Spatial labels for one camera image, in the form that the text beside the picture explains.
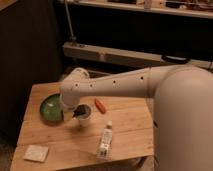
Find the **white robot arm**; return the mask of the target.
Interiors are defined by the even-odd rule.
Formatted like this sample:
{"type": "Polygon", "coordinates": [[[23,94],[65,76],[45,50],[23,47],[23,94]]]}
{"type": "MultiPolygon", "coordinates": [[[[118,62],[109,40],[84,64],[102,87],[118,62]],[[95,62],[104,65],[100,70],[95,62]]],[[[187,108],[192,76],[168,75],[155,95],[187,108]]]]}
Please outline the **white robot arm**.
{"type": "Polygon", "coordinates": [[[85,96],[151,98],[155,171],[213,171],[213,73],[170,65],[91,78],[76,68],[60,84],[60,106],[71,112],[85,96]]]}

